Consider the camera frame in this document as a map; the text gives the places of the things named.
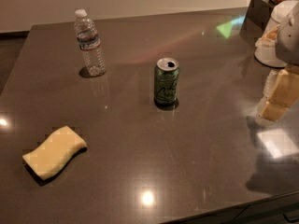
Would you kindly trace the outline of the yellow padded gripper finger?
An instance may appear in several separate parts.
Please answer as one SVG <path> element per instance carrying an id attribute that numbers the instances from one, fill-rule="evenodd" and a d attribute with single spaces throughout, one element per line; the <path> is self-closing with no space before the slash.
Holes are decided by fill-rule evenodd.
<path id="1" fill-rule="evenodd" d="M 274 84 L 276 82 L 277 77 L 278 77 L 278 71 L 271 70 L 270 73 L 269 73 L 269 75 L 266 78 L 266 81 L 265 81 L 265 84 L 264 84 L 264 88 L 263 88 L 263 95 L 265 97 L 269 96 L 270 91 L 274 87 Z"/>
<path id="2" fill-rule="evenodd" d="M 260 117 L 269 121 L 279 120 L 299 100 L 299 74 L 282 69 L 268 97 L 263 96 Z"/>

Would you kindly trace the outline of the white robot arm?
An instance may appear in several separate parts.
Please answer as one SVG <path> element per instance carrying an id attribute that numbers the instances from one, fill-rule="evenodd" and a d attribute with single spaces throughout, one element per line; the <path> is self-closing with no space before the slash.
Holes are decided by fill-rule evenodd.
<path id="1" fill-rule="evenodd" d="M 277 31 L 276 56 L 287 65 L 268 75 L 258 109 L 258 117 L 270 122 L 279 120 L 299 100 L 299 5 L 291 10 Z"/>

